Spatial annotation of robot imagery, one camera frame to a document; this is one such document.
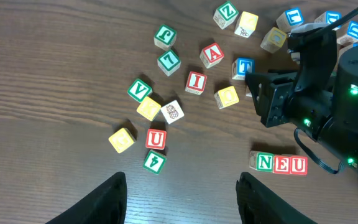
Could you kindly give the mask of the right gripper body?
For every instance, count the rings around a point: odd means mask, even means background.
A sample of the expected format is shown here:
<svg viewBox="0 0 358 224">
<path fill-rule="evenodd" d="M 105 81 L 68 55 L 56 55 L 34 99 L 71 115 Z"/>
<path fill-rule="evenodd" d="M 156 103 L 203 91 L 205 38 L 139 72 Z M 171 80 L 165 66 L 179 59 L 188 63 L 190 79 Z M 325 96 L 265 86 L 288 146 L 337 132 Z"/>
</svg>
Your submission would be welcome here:
<svg viewBox="0 0 358 224">
<path fill-rule="evenodd" d="M 336 32 L 313 29 L 292 33 L 288 49 L 300 54 L 298 70 L 269 70 L 246 75 L 256 113 L 267 128 L 288 123 L 295 117 L 292 113 L 301 113 L 306 106 L 292 102 L 301 95 L 316 106 L 316 94 L 325 90 L 336 64 Z"/>
</svg>

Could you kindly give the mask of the red I block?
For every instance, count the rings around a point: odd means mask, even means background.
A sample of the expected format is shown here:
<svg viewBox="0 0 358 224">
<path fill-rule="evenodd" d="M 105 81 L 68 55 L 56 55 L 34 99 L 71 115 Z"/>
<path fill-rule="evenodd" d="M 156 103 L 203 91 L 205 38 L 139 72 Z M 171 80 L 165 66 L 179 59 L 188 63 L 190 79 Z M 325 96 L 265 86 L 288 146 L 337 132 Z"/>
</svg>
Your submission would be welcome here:
<svg viewBox="0 0 358 224">
<path fill-rule="evenodd" d="M 206 81 L 206 75 L 197 72 L 190 72 L 185 86 L 185 91 L 201 95 L 204 92 Z"/>
</svg>

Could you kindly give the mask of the red E block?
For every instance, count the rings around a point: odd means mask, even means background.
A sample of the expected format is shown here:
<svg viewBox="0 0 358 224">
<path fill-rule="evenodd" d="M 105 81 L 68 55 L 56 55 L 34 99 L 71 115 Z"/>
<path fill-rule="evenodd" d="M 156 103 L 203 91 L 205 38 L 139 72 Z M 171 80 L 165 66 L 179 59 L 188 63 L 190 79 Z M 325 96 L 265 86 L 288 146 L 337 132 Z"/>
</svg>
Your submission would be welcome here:
<svg viewBox="0 0 358 224">
<path fill-rule="evenodd" d="M 290 174 L 291 159 L 288 156 L 274 155 L 273 173 Z"/>
</svg>

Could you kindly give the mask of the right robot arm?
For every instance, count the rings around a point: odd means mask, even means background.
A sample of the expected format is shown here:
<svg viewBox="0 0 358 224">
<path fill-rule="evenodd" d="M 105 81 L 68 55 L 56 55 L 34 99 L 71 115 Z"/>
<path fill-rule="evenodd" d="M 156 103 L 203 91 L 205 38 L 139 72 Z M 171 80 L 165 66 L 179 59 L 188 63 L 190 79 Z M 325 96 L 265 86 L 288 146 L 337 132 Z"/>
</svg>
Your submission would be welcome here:
<svg viewBox="0 0 358 224">
<path fill-rule="evenodd" d="M 292 123 L 358 174 L 358 46 L 338 55 L 336 33 L 292 33 L 297 70 L 250 73 L 246 84 L 264 126 Z"/>
</svg>

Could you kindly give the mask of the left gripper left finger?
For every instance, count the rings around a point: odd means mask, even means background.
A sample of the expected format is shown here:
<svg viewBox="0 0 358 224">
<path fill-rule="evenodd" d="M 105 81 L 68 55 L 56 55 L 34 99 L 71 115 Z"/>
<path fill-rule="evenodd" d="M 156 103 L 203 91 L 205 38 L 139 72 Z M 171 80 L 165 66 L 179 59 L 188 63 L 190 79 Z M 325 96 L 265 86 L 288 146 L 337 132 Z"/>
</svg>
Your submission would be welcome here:
<svg viewBox="0 0 358 224">
<path fill-rule="evenodd" d="M 47 224 L 124 224 L 126 208 L 126 176 L 123 172 L 116 172 Z"/>
</svg>

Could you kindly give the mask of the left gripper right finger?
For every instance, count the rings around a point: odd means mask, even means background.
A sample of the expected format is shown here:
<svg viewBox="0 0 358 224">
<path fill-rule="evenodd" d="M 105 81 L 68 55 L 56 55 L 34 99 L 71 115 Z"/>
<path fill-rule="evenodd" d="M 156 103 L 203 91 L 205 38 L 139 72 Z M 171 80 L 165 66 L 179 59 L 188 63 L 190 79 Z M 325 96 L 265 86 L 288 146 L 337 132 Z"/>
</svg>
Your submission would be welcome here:
<svg viewBox="0 0 358 224">
<path fill-rule="evenodd" d="M 242 223 L 316 224 L 248 172 L 241 173 L 236 193 Z"/>
</svg>

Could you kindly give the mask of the green R block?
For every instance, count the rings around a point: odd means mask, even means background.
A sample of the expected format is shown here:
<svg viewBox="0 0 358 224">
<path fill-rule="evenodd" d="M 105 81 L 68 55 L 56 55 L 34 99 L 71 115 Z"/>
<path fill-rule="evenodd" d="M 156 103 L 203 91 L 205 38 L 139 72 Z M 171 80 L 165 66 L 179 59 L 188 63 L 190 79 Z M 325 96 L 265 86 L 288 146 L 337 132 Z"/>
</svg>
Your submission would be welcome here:
<svg viewBox="0 0 358 224">
<path fill-rule="evenodd" d="M 252 93 L 251 93 L 251 91 L 250 91 L 248 86 L 246 86 L 246 96 L 252 97 Z"/>
</svg>

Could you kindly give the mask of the green N block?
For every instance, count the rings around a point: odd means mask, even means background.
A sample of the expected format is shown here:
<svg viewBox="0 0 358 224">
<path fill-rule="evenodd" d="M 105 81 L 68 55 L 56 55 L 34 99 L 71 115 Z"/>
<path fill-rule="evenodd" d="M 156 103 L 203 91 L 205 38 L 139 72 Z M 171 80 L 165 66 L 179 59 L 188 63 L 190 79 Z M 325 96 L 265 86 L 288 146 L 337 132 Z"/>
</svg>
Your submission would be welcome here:
<svg viewBox="0 0 358 224">
<path fill-rule="evenodd" d="M 271 153 L 250 151 L 249 167 L 261 172 L 273 172 L 273 158 Z"/>
</svg>

